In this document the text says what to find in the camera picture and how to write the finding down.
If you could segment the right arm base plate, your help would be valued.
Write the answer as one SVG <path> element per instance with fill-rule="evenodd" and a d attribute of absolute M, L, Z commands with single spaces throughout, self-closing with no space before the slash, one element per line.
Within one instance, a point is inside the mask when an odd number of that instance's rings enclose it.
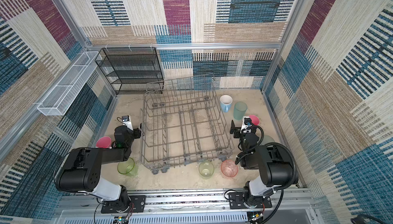
<path fill-rule="evenodd" d="M 225 198 L 229 201 L 230 209 L 268 209 L 272 208 L 272 202 L 267 197 L 250 196 L 245 200 L 241 192 L 225 193 Z"/>

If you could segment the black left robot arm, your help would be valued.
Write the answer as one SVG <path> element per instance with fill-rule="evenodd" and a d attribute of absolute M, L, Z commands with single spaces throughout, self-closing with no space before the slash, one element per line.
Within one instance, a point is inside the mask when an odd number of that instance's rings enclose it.
<path fill-rule="evenodd" d="M 140 128 L 123 125 L 115 128 L 115 140 L 108 148 L 80 147 L 71 150 L 54 172 L 57 190 L 97 197 L 102 202 L 102 214 L 141 212 L 143 208 L 138 204 L 143 202 L 142 197 L 133 200 L 125 186 L 101 176 L 101 166 L 110 163 L 118 163 L 121 174 L 132 172 L 135 168 L 135 161 L 130 158 L 132 144 L 141 136 Z"/>

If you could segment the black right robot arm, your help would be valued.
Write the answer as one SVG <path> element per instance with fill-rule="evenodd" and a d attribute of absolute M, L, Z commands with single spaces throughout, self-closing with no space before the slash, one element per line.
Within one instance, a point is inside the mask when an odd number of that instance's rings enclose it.
<path fill-rule="evenodd" d="M 259 175 L 245 184 L 241 195 L 230 193 L 229 200 L 238 208 L 272 207 L 271 195 L 298 183 L 294 155 L 280 143 L 267 142 L 264 130 L 250 117 L 244 117 L 240 127 L 232 121 L 230 134 L 239 139 L 235 164 L 245 170 L 258 170 Z"/>

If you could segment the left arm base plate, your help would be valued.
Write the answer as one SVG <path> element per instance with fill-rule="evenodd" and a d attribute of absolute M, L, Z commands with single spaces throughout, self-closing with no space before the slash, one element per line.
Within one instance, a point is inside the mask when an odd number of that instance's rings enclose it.
<path fill-rule="evenodd" d="M 146 195 L 131 195 L 126 200 L 104 201 L 101 214 L 142 213 L 145 208 Z"/>

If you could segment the light blue mug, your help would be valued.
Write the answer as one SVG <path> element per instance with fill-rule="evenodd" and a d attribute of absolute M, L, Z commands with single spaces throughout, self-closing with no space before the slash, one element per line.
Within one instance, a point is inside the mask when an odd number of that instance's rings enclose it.
<path fill-rule="evenodd" d="M 224 113 L 226 113 L 230 110 L 232 102 L 233 102 L 233 99 L 229 95 L 222 95 L 220 97 L 220 105 L 221 105 L 221 109 Z"/>

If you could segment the pink plastic cup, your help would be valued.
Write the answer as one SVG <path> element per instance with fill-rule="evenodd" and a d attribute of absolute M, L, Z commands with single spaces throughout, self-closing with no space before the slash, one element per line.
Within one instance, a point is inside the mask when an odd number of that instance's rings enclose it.
<path fill-rule="evenodd" d="M 110 149 L 112 147 L 112 139 L 110 137 L 102 137 L 96 142 L 95 146 L 97 148 Z"/>

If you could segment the green translucent cup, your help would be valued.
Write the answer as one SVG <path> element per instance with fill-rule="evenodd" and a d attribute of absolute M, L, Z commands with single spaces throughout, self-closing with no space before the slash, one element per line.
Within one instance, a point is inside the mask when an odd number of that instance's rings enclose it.
<path fill-rule="evenodd" d="M 128 160 L 118 163 L 117 171 L 121 175 L 133 177 L 138 174 L 138 165 L 132 157 L 129 157 Z"/>

